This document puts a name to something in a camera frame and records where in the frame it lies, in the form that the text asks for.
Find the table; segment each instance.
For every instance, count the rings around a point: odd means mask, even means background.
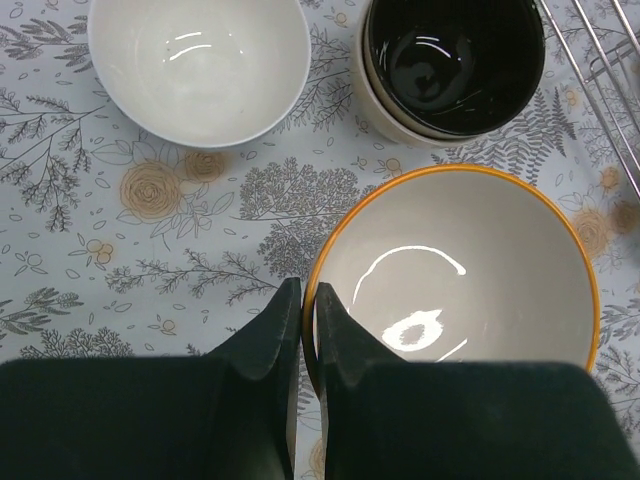
[[[590,6],[613,43],[604,1]],[[594,376],[640,454],[640,210],[557,41],[550,34],[523,115],[473,145],[425,152],[378,135],[353,97],[362,1],[301,3],[313,63],[294,111],[264,138],[195,163],[110,101],[86,43],[88,0],[2,3],[0,360],[199,355],[253,318],[281,279],[305,278],[332,226],[374,186],[478,163],[536,185],[579,232],[602,303]],[[551,2],[579,44],[565,3]],[[299,394],[297,478],[319,479],[319,406],[304,367]]]

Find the tablecloth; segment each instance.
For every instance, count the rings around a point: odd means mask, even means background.
[[[617,42],[607,0],[587,3],[598,35]],[[640,2],[622,3],[640,26]],[[283,278],[305,278],[372,188],[422,166],[476,163],[537,186],[577,229],[602,303],[593,374],[640,454],[640,211],[557,40],[549,33],[543,81],[514,122],[465,147],[421,151],[377,134],[352,93],[362,1],[301,4],[313,61],[292,113],[265,137],[195,162],[109,99],[87,46],[88,0],[2,2],[0,361],[200,355]],[[587,61],[594,51],[569,2],[550,4]],[[296,475],[320,479],[320,413],[304,366],[299,395]]]

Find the dish rack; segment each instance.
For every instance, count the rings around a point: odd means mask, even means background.
[[[564,0],[560,7],[550,0],[538,2],[604,130],[603,141],[610,142],[640,200],[640,43],[625,13],[639,8],[637,2]],[[570,28],[563,28],[563,16],[571,21]],[[599,26],[602,18],[615,19],[616,27]],[[588,42],[582,59],[574,53],[579,40]],[[611,40],[616,44],[605,47]]]

